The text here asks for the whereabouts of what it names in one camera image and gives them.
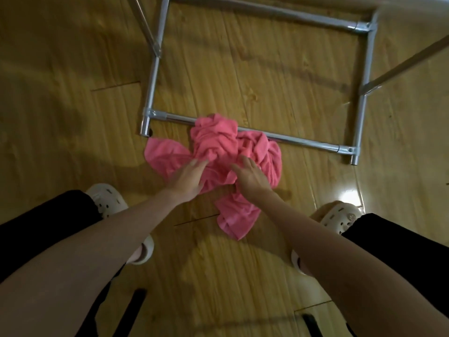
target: pink cloth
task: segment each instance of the pink cloth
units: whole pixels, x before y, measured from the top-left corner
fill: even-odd
[[[219,114],[198,118],[190,130],[193,141],[193,154],[181,143],[169,139],[149,138],[145,148],[145,159],[150,166],[166,180],[178,168],[193,158],[209,160],[201,180],[205,182],[201,193],[237,180],[229,168],[238,163],[239,154],[254,159],[267,176],[272,187],[281,178],[281,150],[274,141],[269,141],[264,133],[258,131],[237,132],[237,122]],[[237,191],[215,202],[220,215],[217,218],[221,229],[232,238],[240,240],[254,225],[261,210],[249,203]]]

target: metal pole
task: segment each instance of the metal pole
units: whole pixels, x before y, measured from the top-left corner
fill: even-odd
[[[145,39],[147,40],[149,46],[154,52],[154,55],[157,57],[161,57],[161,46],[159,43],[154,39],[153,33],[151,32],[151,29],[149,28],[148,22],[145,17],[145,11],[143,9],[143,5],[140,0],[128,0],[128,3],[131,7],[131,10],[136,17],[137,21],[139,22],[140,28],[145,36]]]
[[[378,13],[375,12],[371,20],[371,31],[368,33],[368,40],[366,44],[365,66],[363,67],[362,85],[365,85],[369,82],[371,63],[373,62],[374,39],[376,38],[377,33],[377,18]],[[359,100],[357,103],[356,127],[354,130],[354,142],[352,144],[356,148],[356,151],[355,154],[351,157],[351,165],[357,165],[359,163],[360,147],[362,145],[363,121],[365,119],[366,97],[366,95],[359,96]]]
[[[165,122],[179,123],[179,124],[187,124],[187,125],[195,125],[196,118],[180,116],[178,114],[171,114],[164,111],[151,110],[149,112],[149,117],[151,119],[162,120]],[[238,128],[239,131],[259,131],[263,132],[269,139],[282,143],[295,144],[305,147],[312,147],[316,149],[326,150],[330,152],[335,152],[343,155],[353,155],[355,153],[354,147],[341,146],[338,144],[324,143],[319,141],[312,141],[305,138],[292,137],[287,135],[280,135],[277,133],[254,130],[249,128]]]
[[[268,14],[282,15],[290,19],[300,20],[304,22],[312,22],[315,24],[331,26],[336,28],[348,29],[356,33],[367,33],[369,32],[370,24],[367,22],[355,22],[346,21],[341,19],[336,19],[333,17],[310,14],[303,11],[295,11],[292,9],[280,8],[275,6],[269,6],[265,4],[257,4],[254,2],[244,1],[244,0],[196,0],[196,1],[215,1],[222,4],[227,4],[235,8],[244,8],[262,11]]]
[[[443,39],[438,40],[436,43],[433,43],[429,47],[424,50],[416,53],[411,58],[407,59],[404,62],[401,62],[398,66],[394,67],[387,73],[381,75],[379,78],[374,79],[373,81],[362,85],[360,88],[359,94],[366,95],[371,91],[377,89],[384,82],[397,77],[398,75],[406,72],[408,69],[422,63],[423,61],[429,59],[431,56],[439,53],[444,50],[447,46],[449,46],[449,35],[446,35]]]
[[[170,4],[170,0],[162,0],[161,13],[159,16],[158,33],[156,36],[156,41],[159,44],[159,46],[162,46],[162,39],[164,36],[165,22],[167,20],[169,4]],[[145,136],[145,137],[151,137],[151,135],[153,134],[151,131],[151,127],[150,127],[151,117],[149,116],[149,112],[151,111],[151,108],[153,106],[154,90],[156,88],[156,79],[158,77],[159,62],[160,62],[160,57],[155,56],[153,59],[153,64],[151,66],[151,72],[149,74],[148,90],[146,93],[146,100],[145,100],[145,106],[143,108],[142,124],[141,124],[141,130],[140,130],[140,135]]]

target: wooden floor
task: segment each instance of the wooden floor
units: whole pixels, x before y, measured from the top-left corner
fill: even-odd
[[[152,19],[159,2],[146,0]],[[372,77],[446,34],[383,19]],[[173,4],[163,49],[154,107],[351,144],[362,38]],[[0,1],[2,221],[96,182],[130,205],[163,186],[137,135],[150,59],[125,0]],[[445,51],[369,96],[359,166],[282,145],[281,197],[307,214],[340,199],[449,245],[448,59]],[[188,144],[186,126],[152,127]],[[100,336],[113,334],[137,288],[148,296],[131,336],[307,336],[306,311],[325,337],[345,336],[328,295],[289,266],[290,247],[264,215],[240,242],[218,228],[213,201],[229,190],[178,207],[153,232],[151,260],[113,281]]]

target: pink garment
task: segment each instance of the pink garment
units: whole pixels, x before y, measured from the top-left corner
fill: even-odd
[[[269,141],[264,133],[258,131],[237,132],[237,122],[219,114],[198,118],[195,127],[190,130],[193,154],[181,143],[169,140],[149,138],[145,148],[145,159],[150,166],[166,180],[178,168],[193,158],[209,160],[201,180],[205,182],[201,193],[237,180],[229,168],[238,163],[238,155],[254,159],[267,176],[272,187],[276,187],[281,178],[281,150],[274,141]],[[220,215],[218,225],[230,237],[240,240],[254,225],[261,212],[249,203],[237,191],[215,202]]]

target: drying rack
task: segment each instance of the drying rack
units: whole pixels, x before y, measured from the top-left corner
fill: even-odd
[[[420,62],[425,61],[430,56],[438,53],[443,50],[446,46],[449,45],[449,35],[445,36],[441,40],[435,42],[424,50],[416,53],[411,58],[406,61],[400,63],[398,66],[394,67],[387,73],[381,75],[377,79],[373,81],[369,81],[369,75],[371,71],[371,62],[373,60],[373,49],[374,49],[374,39],[376,37],[377,32],[377,20],[378,20],[378,12],[375,11],[372,15],[370,22],[361,22],[361,21],[347,21],[342,19],[337,19],[328,16],[316,15],[311,13],[306,13],[302,11],[296,11],[287,8],[280,8],[265,4],[258,4],[254,2],[244,1],[244,0],[177,0],[177,1],[194,1],[194,2],[205,2],[211,1],[217,5],[225,5],[227,7],[232,7],[233,9],[249,9],[252,11],[258,11],[267,15],[276,15],[283,16],[290,20],[297,20],[300,22],[309,22],[314,25],[319,26],[327,26],[333,28],[339,28],[347,30],[354,34],[363,34],[367,36],[367,45],[365,52],[365,64],[363,67],[363,75],[361,86],[358,91],[358,103],[356,109],[356,121],[355,121],[355,129],[354,129],[354,138],[352,146],[345,146],[340,144],[333,143],[325,143],[319,141],[312,141],[305,138],[280,135],[272,132],[265,132],[265,135],[271,140],[290,143],[305,147],[312,147],[316,149],[326,150],[338,154],[350,155],[351,156],[351,164],[357,165],[359,162],[361,143],[362,143],[362,131],[363,131],[363,122],[365,119],[365,109],[366,109],[366,100],[367,96],[370,92],[379,88],[384,82],[400,75],[405,72],[409,68],[419,64]],[[153,131],[151,130],[150,124],[152,119],[194,125],[196,118],[180,116],[177,114],[172,114],[164,111],[159,111],[153,108],[153,100],[154,100],[154,90],[156,88],[156,79],[158,75],[159,64],[162,56],[162,39],[164,34],[165,22],[167,19],[168,6],[171,0],[162,0],[161,3],[161,11],[159,15],[159,25],[157,29],[156,36],[153,35],[148,21],[146,19],[145,11],[143,9],[143,5],[140,0],[128,0],[129,5],[131,6],[132,12],[134,16],[137,18],[141,30],[149,44],[149,48],[154,53],[154,59],[151,67],[151,72],[149,75],[149,84],[148,90],[146,92],[145,105],[142,113],[142,124],[140,128],[140,135],[145,137],[151,137]],[[248,131],[248,130],[256,130],[249,128],[239,127],[239,131]]]

